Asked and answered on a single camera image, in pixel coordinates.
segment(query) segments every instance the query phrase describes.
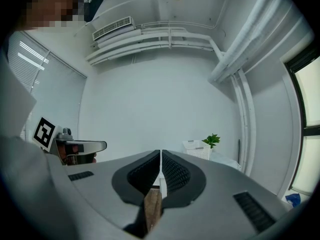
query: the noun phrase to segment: potted plant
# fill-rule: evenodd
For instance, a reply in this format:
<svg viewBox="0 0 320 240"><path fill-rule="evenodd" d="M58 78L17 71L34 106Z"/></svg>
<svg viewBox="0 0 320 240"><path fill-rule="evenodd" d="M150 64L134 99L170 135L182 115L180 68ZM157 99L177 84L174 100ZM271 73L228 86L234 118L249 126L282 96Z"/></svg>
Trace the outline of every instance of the potted plant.
<svg viewBox="0 0 320 240"><path fill-rule="evenodd" d="M215 143L220 142L220 137L218 137L217 134L212 133L212 135L209 135L206 139L203 140L203 142L210 145L211 152L212 152L213 147L216 145Z"/></svg>

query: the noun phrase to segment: person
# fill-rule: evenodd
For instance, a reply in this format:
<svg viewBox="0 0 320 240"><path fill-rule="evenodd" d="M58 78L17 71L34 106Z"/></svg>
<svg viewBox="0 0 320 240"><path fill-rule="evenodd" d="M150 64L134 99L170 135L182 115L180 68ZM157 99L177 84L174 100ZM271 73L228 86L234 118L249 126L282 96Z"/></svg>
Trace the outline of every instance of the person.
<svg viewBox="0 0 320 240"><path fill-rule="evenodd" d="M72 145L71 148L66 148L66 145L63 142L56 142L57 144L57 149L59 152L60 159L64 165L77 165L77 160L74 159L74 155L79 154L79 147L77 144ZM93 160L92 163L96 163L97 160L95 157L97 156L97 153L93 154Z"/></svg>
<svg viewBox="0 0 320 240"><path fill-rule="evenodd" d="M72 16L79 12L80 7L83 7L84 0L21 0L25 3L20 10L16 20L13 21L13 28L9 30L9 34L5 37L4 42L1 46L1 53L4 53L4 57L8 60L9 50L9 38L14 31L25 31L30 29L36 29L40 27L50 27L55 21L69 21L72 20ZM28 94L24 93L21 95L25 98L24 103L29 103L30 107L33 107L35 100L32 97L28 97ZM26 119L27 111L21 111L23 115L19 115L20 118ZM10 125L14 125L13 128L19 129L21 127L21 121L17 121L16 118L10 120ZM66 159L66 152L61 149L61 155L64 156L61 160Z"/></svg>
<svg viewBox="0 0 320 240"><path fill-rule="evenodd" d="M0 48L0 182L6 204L4 226L19 225L18 236L77 239L75 218L57 192L48 156L19 138L36 100L10 69L8 39L14 31L48 27L72 18L84 0L2 0Z"/></svg>

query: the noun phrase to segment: window frame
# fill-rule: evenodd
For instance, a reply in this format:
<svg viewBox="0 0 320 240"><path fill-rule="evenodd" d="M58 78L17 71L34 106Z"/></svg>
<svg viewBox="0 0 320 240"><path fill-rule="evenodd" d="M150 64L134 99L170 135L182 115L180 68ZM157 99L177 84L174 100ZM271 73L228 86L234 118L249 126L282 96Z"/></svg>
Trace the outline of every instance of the window frame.
<svg viewBox="0 0 320 240"><path fill-rule="evenodd" d="M46 54L43 55L43 60L42 62L38 65L37 68L37 73L35 74L35 76L32 79L32 86L30 86L30 88L26 88L26 90L31 94L33 91L33 87L35 85L35 81L38 77L39 72L41 71L41 66L43 65L45 59L48 58L48 56L52 56L55 60L57 60L58 62L62 63L63 65L65 65L66 67L68 67L70 70L72 70L73 72L75 72L76 74L78 74L79 76L81 76L82 78L84 78L85 83L84 83L84 87L81 93L81 98L80 98L80 103L82 102L82 97L83 97L83 93L84 93L84 89L86 86L86 81L87 81L87 76L83 73L81 73L79 70L75 69L73 66L71 66L68 62L64 61L62 58L60 58L59 56L57 56L54 52L52 52L52 50L50 50L49 48L46 47L46 45L43 45L41 42L39 42L37 39L35 39L33 36L31 36L29 33L27 33L26 31L20 31L20 34L22 36L24 36L26 39L30 40L31 42L34 42L37 46L39 46L41 49L46 51ZM79 110L78 110L78 120L77 120L77 135L79 134L79 117L80 117L80 107L79 106ZM27 134L26 134L26 124L23 126L23 129L20 133L20 137L24 140L24 141L28 141L27 140Z"/></svg>
<svg viewBox="0 0 320 240"><path fill-rule="evenodd" d="M296 77L296 73L303 68L305 68L307 65L312 63L314 60L316 60L318 57L320 57L320 49L316 45L315 41L312 41L304 50L302 50L298 55L296 55L294 58L289 60L288 62L284 63L290 78L292 80L294 90L296 93L296 97L298 100L298 106L300 110L300 117L301 117L301 139L300 139L300 150L298 154L298 161L293 173L293 177L291 180L291 183L289 185L289 190L293 188L293 183L295 181L295 178L297 176L298 168L301 163L301 156L302 156L302 150L303 150L303 144L304 144L304 137L307 136L319 136L320 135L320 124L319 125L313 125L313 126L307 126L307 116L306 116L306 108L305 103L302 95L302 91L299 85L299 82Z"/></svg>

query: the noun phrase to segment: vent grille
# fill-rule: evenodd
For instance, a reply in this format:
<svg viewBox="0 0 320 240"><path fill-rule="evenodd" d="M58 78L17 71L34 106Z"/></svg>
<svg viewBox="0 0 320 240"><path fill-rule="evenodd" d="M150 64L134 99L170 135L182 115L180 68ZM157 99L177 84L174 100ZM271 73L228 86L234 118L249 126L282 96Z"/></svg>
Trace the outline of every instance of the vent grille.
<svg viewBox="0 0 320 240"><path fill-rule="evenodd" d="M119 29L121 27L127 26L132 24L131 17L125 17L122 19L119 19L109 25L106 25L105 27L97 30L96 32L93 33L93 40L96 41L97 39L103 37L104 35L110 33L111 31L114 31L116 29Z"/></svg>
<svg viewBox="0 0 320 240"><path fill-rule="evenodd" d="M235 194L233 197L259 233L275 223L275 220L248 192Z"/></svg>
<svg viewBox="0 0 320 240"><path fill-rule="evenodd" d="M71 174L68 175L70 181L76 181L76 180L81 180L83 178L87 178L94 175L91 171L84 171L84 172L80 172L80 173L76 173L76 174Z"/></svg>

